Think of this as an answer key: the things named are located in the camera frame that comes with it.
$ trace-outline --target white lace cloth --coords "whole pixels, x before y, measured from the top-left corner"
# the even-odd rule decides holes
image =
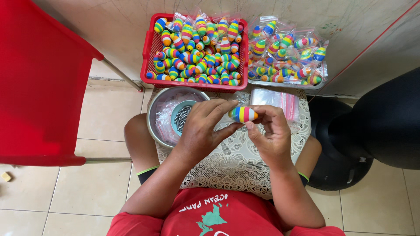
[[[302,89],[270,87],[271,90],[287,92],[299,96],[300,131],[291,135],[291,159],[296,163],[300,152],[311,133],[311,122],[306,94]],[[210,98],[237,99],[240,106],[249,105],[250,89],[234,94],[207,92]],[[216,127],[222,129],[229,123]],[[264,126],[258,125],[265,135]],[[157,154],[162,163],[172,149],[156,143]],[[225,139],[213,152],[191,169],[181,184],[181,189],[210,187],[249,191],[264,199],[272,199],[270,184],[270,168],[258,154],[256,146],[248,138],[246,127],[240,128],[232,136]]]

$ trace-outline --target small wooden block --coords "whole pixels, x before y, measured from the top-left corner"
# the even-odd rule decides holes
[[[7,172],[4,172],[3,174],[1,174],[1,177],[4,179],[4,181],[9,182],[12,177],[10,177],[9,174],[7,174]]]

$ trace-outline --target red plastic basket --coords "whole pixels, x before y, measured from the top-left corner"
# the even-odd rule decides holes
[[[140,72],[140,77],[144,83],[153,84],[157,88],[166,88],[171,86],[187,86],[193,87],[202,91],[209,92],[224,92],[224,93],[234,93],[239,90],[243,90],[247,87],[248,84],[248,36],[245,31],[242,32],[242,41],[239,43],[239,68],[237,72],[241,75],[241,83],[238,86],[230,85],[219,85],[219,84],[200,84],[200,83],[191,83],[191,82],[178,82],[178,81],[166,81],[166,80],[156,80],[146,78],[146,73],[148,71],[156,72],[155,66],[153,65],[153,57],[156,52],[162,51],[162,41],[160,39],[160,34],[155,32],[155,23],[158,19],[165,17],[168,21],[173,20],[173,14],[166,13],[156,13],[152,16],[150,20],[150,27],[146,33],[146,39],[144,42],[143,48],[143,64],[142,71]],[[239,22],[240,25],[247,27],[247,22],[243,19]]]

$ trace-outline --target chair leg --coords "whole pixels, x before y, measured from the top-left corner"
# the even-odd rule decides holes
[[[139,86],[134,81],[132,81],[122,71],[120,71],[111,62],[109,62],[108,59],[104,58],[102,60],[102,63],[104,63],[107,67],[109,67],[109,69],[111,69],[112,71],[114,71],[118,76],[120,76],[123,80],[125,80],[127,83],[129,83],[131,86],[133,86],[135,89],[137,89],[139,92],[143,92],[144,91],[144,87],[143,86]]]
[[[99,163],[115,163],[115,162],[131,162],[130,157],[87,157],[85,164],[99,164]]]

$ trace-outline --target green cuff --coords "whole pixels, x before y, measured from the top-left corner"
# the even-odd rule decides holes
[[[303,177],[305,177],[305,179],[308,181],[308,183],[309,183],[309,178],[308,177],[306,177],[306,175],[304,175],[304,174],[302,174],[302,173],[300,173],[299,171],[298,171],[298,173],[300,174],[300,175],[302,175]]]
[[[143,173],[145,173],[145,172],[148,172],[148,171],[150,171],[150,170],[156,169],[156,168],[158,168],[159,166],[160,166],[160,165],[153,166],[153,167],[150,167],[149,169],[146,169],[146,170],[144,170],[144,171],[140,171],[140,172],[138,172],[138,173],[137,173],[137,175],[141,175],[141,174],[143,174]]]

